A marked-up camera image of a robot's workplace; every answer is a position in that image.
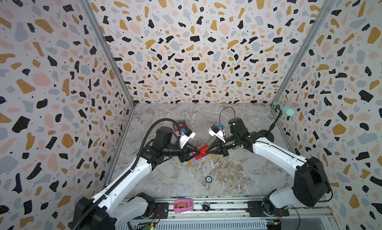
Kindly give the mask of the yellow leather card holder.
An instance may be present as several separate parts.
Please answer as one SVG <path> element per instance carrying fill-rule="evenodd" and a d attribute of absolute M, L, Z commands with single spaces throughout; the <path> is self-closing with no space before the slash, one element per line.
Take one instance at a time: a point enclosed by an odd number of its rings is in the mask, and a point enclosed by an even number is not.
<path fill-rule="evenodd" d="M 197 156 L 192 158 L 191 160 L 188 161 L 189 166 L 194 166 L 203 162 L 211 161 L 214 160 L 214 156 L 212 154 L 203 154 L 202 157 Z"/>

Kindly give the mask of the red credit card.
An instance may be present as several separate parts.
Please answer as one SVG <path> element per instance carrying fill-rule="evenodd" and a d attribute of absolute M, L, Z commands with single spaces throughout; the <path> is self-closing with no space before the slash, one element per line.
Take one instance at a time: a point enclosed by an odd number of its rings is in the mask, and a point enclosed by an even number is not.
<path fill-rule="evenodd" d="M 198 148 L 197 151 L 192 151 L 192 154 L 193 155 L 197 154 L 198 156 L 204 157 L 204 156 L 208 155 L 208 153 L 206 153 L 208 148 L 209 148 L 209 146 L 206 144 L 206 145 Z"/>

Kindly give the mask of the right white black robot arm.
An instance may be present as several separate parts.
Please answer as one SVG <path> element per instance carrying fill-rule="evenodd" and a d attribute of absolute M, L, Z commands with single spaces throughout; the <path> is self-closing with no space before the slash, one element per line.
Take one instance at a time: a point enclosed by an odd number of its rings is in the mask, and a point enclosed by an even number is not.
<path fill-rule="evenodd" d="M 209 134 L 216 140 L 207 153 L 229 155 L 237 147 L 262 156 L 293 178 L 291 187 L 273 190 L 263 198 L 259 212 L 274 216 L 279 210 L 294 204 L 314 207 L 325 194 L 332 192 L 322 162 L 316 157 L 305 158 L 273 143 L 274 136 L 266 130 L 249 132 L 241 118 L 228 122 L 231 135 L 224 136 L 220 125 L 212 125 Z"/>

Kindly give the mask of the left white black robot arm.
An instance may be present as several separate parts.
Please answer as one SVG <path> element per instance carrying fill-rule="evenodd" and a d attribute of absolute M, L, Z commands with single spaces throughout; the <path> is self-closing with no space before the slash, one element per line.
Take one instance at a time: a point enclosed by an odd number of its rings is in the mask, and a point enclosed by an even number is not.
<path fill-rule="evenodd" d="M 139 193 L 127 203 L 122 201 L 159 164 L 171 157 L 177 157 L 180 162 L 191 160 L 197 151 L 188 141 L 195 135 L 190 129 L 183 129 L 178 134 L 166 126 L 157 129 L 155 138 L 144 143 L 138 156 L 122 174 L 92 198 L 83 197 L 76 204 L 70 229 L 117 230 L 137 217 L 151 218 L 155 200 L 149 195 Z"/>

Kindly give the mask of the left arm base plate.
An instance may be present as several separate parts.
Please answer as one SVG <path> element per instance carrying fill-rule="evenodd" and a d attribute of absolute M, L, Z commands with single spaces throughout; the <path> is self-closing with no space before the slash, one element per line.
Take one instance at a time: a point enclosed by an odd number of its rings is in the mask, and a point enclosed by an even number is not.
<path fill-rule="evenodd" d="M 166 219 L 168 218 L 169 203 L 168 202 L 155 202 L 153 204 L 147 204 L 144 202 L 133 203 L 129 201 L 126 203 L 128 206 L 138 206 L 138 213 L 143 213 L 139 216 L 135 214 L 134 220 L 154 220 L 154 219 Z"/>

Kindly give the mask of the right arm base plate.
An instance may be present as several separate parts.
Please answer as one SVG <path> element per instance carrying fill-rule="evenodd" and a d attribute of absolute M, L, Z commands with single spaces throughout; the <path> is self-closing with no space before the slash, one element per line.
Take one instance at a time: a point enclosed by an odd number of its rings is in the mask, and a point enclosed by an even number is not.
<path fill-rule="evenodd" d="M 246 212 L 250 217 L 288 217 L 289 211 L 285 208 L 277 209 L 269 201 L 248 201 Z"/>

